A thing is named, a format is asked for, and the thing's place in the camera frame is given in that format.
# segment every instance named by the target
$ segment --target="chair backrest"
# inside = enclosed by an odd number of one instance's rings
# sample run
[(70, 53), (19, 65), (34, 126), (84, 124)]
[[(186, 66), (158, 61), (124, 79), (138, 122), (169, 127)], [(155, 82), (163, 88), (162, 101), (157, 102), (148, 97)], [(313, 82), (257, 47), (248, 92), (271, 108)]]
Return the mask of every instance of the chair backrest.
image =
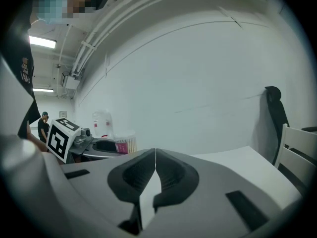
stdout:
[[(290, 149), (295, 148), (302, 155), (287, 149), (285, 145), (289, 146)], [(316, 160), (317, 134), (289, 128), (287, 124), (284, 124), (281, 144), (275, 162), (275, 167), (278, 168), (279, 165), (282, 164), (306, 187), (308, 187), (316, 171), (316, 165), (314, 165), (312, 162), (315, 162)]]
[(282, 96), (281, 91), (275, 86), (267, 86), (265, 88), (267, 90), (266, 92), (267, 106), (268, 106), (268, 110), (276, 130), (278, 146), (279, 146), (281, 138), (282, 138), (283, 124), (285, 123), (289, 124), (289, 123), (288, 123), (287, 116), (284, 110), (284, 106), (282, 102), (280, 101)]

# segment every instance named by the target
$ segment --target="ceiling bracket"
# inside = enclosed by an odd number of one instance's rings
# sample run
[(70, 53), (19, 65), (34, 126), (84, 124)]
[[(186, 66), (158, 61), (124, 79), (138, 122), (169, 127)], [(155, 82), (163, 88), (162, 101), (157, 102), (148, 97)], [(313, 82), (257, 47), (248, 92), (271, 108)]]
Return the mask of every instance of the ceiling bracket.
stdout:
[(90, 44), (89, 44), (89, 43), (87, 43), (87, 42), (82, 41), (82, 42), (81, 42), (81, 44), (82, 44), (82, 45), (84, 45), (84, 46), (86, 46), (86, 47), (88, 47), (88, 48), (90, 48), (90, 49), (92, 49), (92, 50), (94, 50), (94, 51), (96, 51), (96, 50), (97, 50), (97, 48), (96, 48), (96, 47), (94, 47), (94, 46), (90, 45)]
[(240, 26), (243, 29), (241, 23), (235, 17), (233, 17), (227, 10), (225, 10), (224, 8), (220, 6), (217, 6), (217, 7), (220, 10), (220, 12), (222, 12), (222, 14), (231, 17), (238, 24), (238, 26)]

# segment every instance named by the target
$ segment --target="ceiling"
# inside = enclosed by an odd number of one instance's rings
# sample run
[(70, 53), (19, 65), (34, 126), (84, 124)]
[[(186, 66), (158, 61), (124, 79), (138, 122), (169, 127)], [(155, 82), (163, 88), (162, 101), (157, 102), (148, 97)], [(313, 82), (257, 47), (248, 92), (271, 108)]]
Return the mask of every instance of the ceiling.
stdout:
[[(77, 13), (74, 18), (66, 19), (63, 24), (46, 24), (44, 21), (35, 22), (29, 34), (31, 36), (42, 37), (56, 41), (55, 49), (49, 49), (41, 46), (31, 45), (34, 58), (35, 70), (33, 74), (33, 86), (35, 88), (50, 88), (54, 90), (51, 95), (57, 93), (57, 64), (60, 51), (67, 33), (69, 24), (72, 25), (66, 38), (61, 57), (61, 68), (59, 70), (58, 81), (64, 71), (70, 71), (74, 58), (85, 40), (87, 34), (93, 29), (95, 24), (121, 0), (108, 0), (103, 9), (93, 13)], [(58, 95), (64, 93), (64, 89), (58, 87)], [(50, 93), (36, 93), (40, 95), (50, 95)]]

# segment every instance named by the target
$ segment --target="black strip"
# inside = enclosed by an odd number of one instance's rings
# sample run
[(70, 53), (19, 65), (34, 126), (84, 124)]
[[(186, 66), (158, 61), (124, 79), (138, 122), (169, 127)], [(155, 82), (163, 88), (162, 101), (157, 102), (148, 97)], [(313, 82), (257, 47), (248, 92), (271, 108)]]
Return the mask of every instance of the black strip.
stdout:
[(307, 132), (316, 132), (317, 127), (307, 127), (307, 128), (302, 128), (302, 130)]
[(227, 193), (226, 197), (251, 231), (268, 222), (268, 218), (241, 191)]
[(155, 149), (151, 149), (112, 169), (108, 185), (119, 200), (136, 205), (154, 171)]
[(93, 145), (93, 149), (96, 151), (103, 152), (117, 152), (117, 148), (115, 147), (115, 142), (112, 140), (98, 140), (95, 145)]
[(277, 169), (298, 189), (301, 195), (306, 193), (307, 187), (287, 167), (280, 163)]
[(157, 166), (162, 193), (153, 200), (155, 211), (159, 207), (181, 204), (194, 193), (199, 183), (196, 169), (162, 149), (157, 149)]
[(297, 155), (303, 157), (305, 160), (307, 160), (307, 161), (313, 163), (315, 166), (317, 166), (317, 161), (314, 160), (311, 156), (308, 156), (307, 154), (302, 153), (302, 152), (300, 152), (299, 150), (296, 150), (296, 149), (294, 149), (294, 148), (291, 148), (290, 151), (296, 153)]
[(74, 172), (69, 172), (69, 173), (65, 173), (65, 176), (67, 179), (72, 179), (72, 178), (76, 178), (76, 177), (80, 177), (83, 175), (87, 175), (90, 172), (86, 169), (82, 169), (82, 170), (78, 170), (78, 171), (74, 171)]
[(138, 235), (142, 231), (140, 205), (134, 205), (130, 220), (123, 221), (118, 227), (127, 232)]

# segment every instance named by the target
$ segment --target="black office chair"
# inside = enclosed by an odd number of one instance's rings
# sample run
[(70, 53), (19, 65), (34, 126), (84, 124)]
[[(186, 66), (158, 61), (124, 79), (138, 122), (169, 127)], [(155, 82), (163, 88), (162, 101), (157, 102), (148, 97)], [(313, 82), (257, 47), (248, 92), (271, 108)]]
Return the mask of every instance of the black office chair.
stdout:
[[(287, 116), (286, 116), (283, 104), (280, 101), (282, 96), (281, 91), (275, 86), (266, 86), (265, 89), (267, 90), (266, 100), (267, 100), (268, 110), (273, 120), (274, 127), (276, 130), (277, 140), (278, 140), (277, 151), (275, 153), (275, 157), (272, 162), (272, 164), (274, 165), (276, 162), (279, 146), (281, 144), (283, 124), (286, 123), (289, 126), (289, 122), (287, 120)], [(307, 127), (307, 128), (302, 128), (302, 130), (307, 132), (314, 132), (314, 131), (317, 131), (317, 127)]]

